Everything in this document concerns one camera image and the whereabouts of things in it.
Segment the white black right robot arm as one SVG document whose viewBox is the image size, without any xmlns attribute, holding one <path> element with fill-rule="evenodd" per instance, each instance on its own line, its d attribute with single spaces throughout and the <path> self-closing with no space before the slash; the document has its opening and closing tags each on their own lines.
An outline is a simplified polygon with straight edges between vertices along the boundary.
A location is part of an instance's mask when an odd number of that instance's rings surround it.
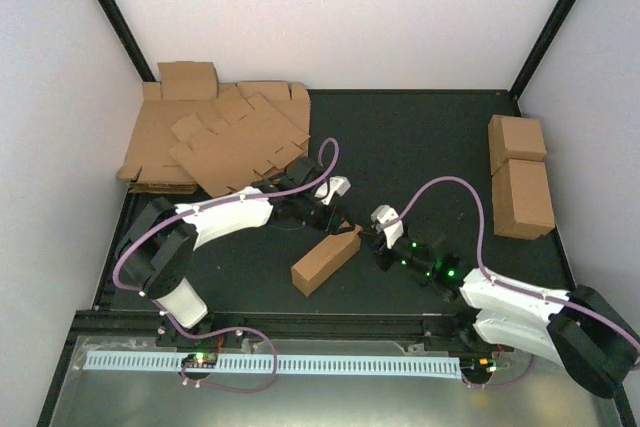
<svg viewBox="0 0 640 427">
<path fill-rule="evenodd" d="M 476 350 L 503 345 L 563 367 L 582 388 L 616 395 L 639 365 L 639 336 L 595 289 L 545 289 L 484 275 L 444 248 L 442 240 L 376 232 L 370 242 L 378 266 L 406 268 L 422 286 L 455 307 L 457 343 Z"/>
</svg>

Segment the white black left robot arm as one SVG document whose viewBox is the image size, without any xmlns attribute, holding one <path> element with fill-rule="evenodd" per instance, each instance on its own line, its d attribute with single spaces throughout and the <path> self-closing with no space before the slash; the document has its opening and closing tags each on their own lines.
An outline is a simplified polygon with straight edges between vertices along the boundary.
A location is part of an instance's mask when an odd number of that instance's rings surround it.
<svg viewBox="0 0 640 427">
<path fill-rule="evenodd" d="M 207 344 L 215 323 L 208 307 L 186 279 L 193 252 L 234 232 L 295 221 L 331 238 L 355 225 L 334 202 L 351 187 L 344 176 L 331 176 L 308 157 L 289 170 L 258 180 L 242 190 L 193 204 L 172 204 L 157 198 L 146 205 L 117 250 L 114 282 L 156 302 L 179 324 L 179 333 L 193 346 Z"/>
</svg>

